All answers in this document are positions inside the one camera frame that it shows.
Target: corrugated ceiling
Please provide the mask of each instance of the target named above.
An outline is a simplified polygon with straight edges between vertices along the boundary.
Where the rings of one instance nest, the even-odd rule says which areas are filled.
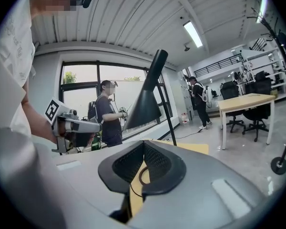
[[[197,48],[183,28],[192,20],[185,0],[92,0],[89,8],[69,14],[39,16],[33,20],[33,40],[41,45],[55,42],[101,42],[130,48],[153,56],[157,49],[169,53],[168,62],[189,64],[207,48]],[[197,15],[208,53],[235,42],[260,25],[247,27],[246,15],[256,0],[187,0]],[[191,49],[184,51],[187,45]]]

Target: metal railing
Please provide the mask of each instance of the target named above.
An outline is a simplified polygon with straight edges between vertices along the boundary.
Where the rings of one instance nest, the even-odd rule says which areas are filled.
[[[243,60],[243,57],[242,57],[242,54],[237,54],[237,55],[234,55],[230,58],[226,58],[226,59],[223,59],[221,61],[218,61],[216,63],[213,63],[211,65],[208,65],[207,67],[204,67],[200,70],[197,70],[197,71],[194,71],[195,73],[195,76],[196,77],[199,77],[199,76],[202,76],[204,74],[208,74],[210,72],[213,72],[213,71],[216,71],[216,70],[219,70],[221,68],[225,68],[229,65],[232,65],[232,64],[235,64],[235,63],[239,63]]]
[[[266,45],[267,45],[267,42],[265,41],[265,39],[259,38],[253,44],[253,46],[250,48],[250,50],[262,51]]]

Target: white sneakers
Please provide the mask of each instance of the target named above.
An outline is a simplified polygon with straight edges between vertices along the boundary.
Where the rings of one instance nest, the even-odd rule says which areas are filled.
[[[207,125],[211,125],[211,124],[212,124],[212,122],[211,122],[211,121],[209,121],[209,122],[207,122],[206,124],[207,124]],[[200,127],[199,127],[199,129],[201,129],[201,130],[207,130],[207,129],[208,129],[208,127],[206,127],[206,126],[203,126],[203,125],[202,125],[202,126],[200,126]]]

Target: ceiling light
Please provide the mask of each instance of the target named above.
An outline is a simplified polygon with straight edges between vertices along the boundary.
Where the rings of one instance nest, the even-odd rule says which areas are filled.
[[[193,41],[195,42],[197,48],[201,47],[202,42],[200,40],[200,37],[199,37],[194,25],[192,24],[192,22],[189,21],[186,24],[184,24],[183,26],[187,30],[187,32],[190,34],[190,36],[193,39]]]
[[[259,9],[258,17],[256,20],[257,23],[260,23],[262,18],[265,16],[265,12],[267,9],[267,2],[268,2],[268,0],[262,0],[262,2],[261,2],[261,7]]]

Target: green tree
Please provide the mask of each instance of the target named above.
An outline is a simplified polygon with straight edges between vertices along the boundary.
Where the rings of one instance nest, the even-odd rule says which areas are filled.
[[[75,82],[76,82],[76,74],[73,74],[70,71],[66,72],[65,76],[63,77],[63,83],[69,84],[69,83],[75,83]]]
[[[139,81],[140,80],[140,76],[125,77],[124,80],[125,81]]]

